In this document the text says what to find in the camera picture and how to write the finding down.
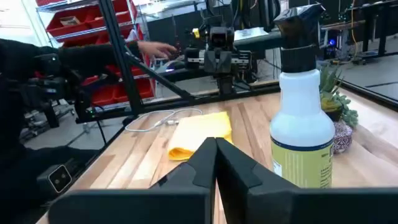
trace spray bottle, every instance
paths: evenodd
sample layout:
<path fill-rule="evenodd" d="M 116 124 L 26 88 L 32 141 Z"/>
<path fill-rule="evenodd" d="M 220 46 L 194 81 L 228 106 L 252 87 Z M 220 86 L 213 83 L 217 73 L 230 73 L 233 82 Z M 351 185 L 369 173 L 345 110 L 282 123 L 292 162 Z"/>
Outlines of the spray bottle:
<path fill-rule="evenodd" d="M 274 172 L 299 187 L 331 185 L 335 128 L 321 110 L 316 69 L 320 4 L 295 7 L 275 20 L 283 38 L 280 111 L 271 121 Z"/>

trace yellow label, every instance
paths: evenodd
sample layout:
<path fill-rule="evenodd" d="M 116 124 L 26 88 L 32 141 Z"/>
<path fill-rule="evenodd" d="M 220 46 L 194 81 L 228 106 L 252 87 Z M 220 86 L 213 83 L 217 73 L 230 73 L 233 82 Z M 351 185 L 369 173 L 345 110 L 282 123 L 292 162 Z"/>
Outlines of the yellow label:
<path fill-rule="evenodd" d="M 333 140 L 312 147 L 290 146 L 271 140 L 275 174 L 299 187 L 331 186 Z"/>

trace person's hand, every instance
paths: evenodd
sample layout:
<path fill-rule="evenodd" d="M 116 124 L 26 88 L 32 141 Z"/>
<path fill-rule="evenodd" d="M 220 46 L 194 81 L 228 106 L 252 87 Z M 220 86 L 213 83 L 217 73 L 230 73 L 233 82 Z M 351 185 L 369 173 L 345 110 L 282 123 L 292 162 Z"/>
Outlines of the person's hand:
<path fill-rule="evenodd" d="M 172 52 L 177 51 L 175 47 L 160 42 L 139 41 L 137 44 L 141 53 L 146 54 L 149 57 L 168 59 L 169 56 L 172 55 Z"/>

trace butcher block tabletop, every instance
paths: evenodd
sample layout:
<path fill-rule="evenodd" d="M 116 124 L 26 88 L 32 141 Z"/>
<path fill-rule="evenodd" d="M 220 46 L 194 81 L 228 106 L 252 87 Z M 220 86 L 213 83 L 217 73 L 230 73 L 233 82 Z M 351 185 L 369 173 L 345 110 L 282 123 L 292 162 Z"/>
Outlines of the butcher block tabletop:
<path fill-rule="evenodd" d="M 398 113 L 341 90 L 357 110 L 359 124 L 351 147 L 333 158 L 333 187 L 398 186 Z M 194 108 L 203 114 L 227 111 L 233 130 L 233 142 L 244 153 L 271 169 L 269 123 L 278 112 L 280 93 L 254 96 Z M 184 111 L 178 118 L 194 116 Z M 147 129 L 164 117 L 152 114 L 130 128 Z M 124 131 L 73 184 L 76 189 L 146 189 L 180 162 L 167 157 L 167 143 L 176 126 L 163 125 L 148 133 Z M 47 224 L 44 215 L 38 224 Z M 214 223 L 226 223 L 217 190 Z"/>

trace gray floor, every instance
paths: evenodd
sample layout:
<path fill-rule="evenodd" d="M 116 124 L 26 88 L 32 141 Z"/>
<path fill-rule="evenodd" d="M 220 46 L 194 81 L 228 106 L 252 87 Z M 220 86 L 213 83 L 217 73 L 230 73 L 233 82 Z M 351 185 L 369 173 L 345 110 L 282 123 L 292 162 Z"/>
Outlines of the gray floor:
<path fill-rule="evenodd" d="M 377 49 L 378 42 L 370 43 L 369 49 Z M 390 38 L 387 41 L 387 51 L 393 52 L 398 50 L 398 39 Z M 268 61 L 278 64 L 280 67 L 279 49 L 267 50 Z M 377 86 L 383 83 L 398 82 L 397 74 L 398 56 L 379 58 L 370 61 L 366 65 L 344 65 L 343 75 L 345 80 L 361 86 L 376 85 L 371 87 L 373 91 L 379 91 L 382 94 L 398 99 L 398 83 L 390 85 Z M 278 79 L 280 70 L 275 69 L 265 61 L 259 61 L 259 73 L 257 74 L 260 80 L 274 80 Z M 216 87 L 216 83 L 212 78 L 198 78 L 194 80 L 187 80 L 177 83 L 178 86 L 189 92 L 196 92 L 202 90 L 211 90 Z M 158 97 L 168 97 L 174 95 L 168 89 L 158 86 Z M 109 119 L 101 123 L 104 129 L 106 139 L 111 139 L 112 136 L 122 127 L 123 118 Z M 100 130 L 96 123 L 89 123 L 91 128 L 88 133 L 83 130 L 82 124 L 76 124 L 75 118 L 68 114 L 60 120 L 60 127 L 50 129 L 49 131 L 31 139 L 25 145 L 33 149 L 41 147 L 54 147 L 69 144 L 71 147 L 80 149 L 101 149 L 104 142 L 100 135 Z"/>

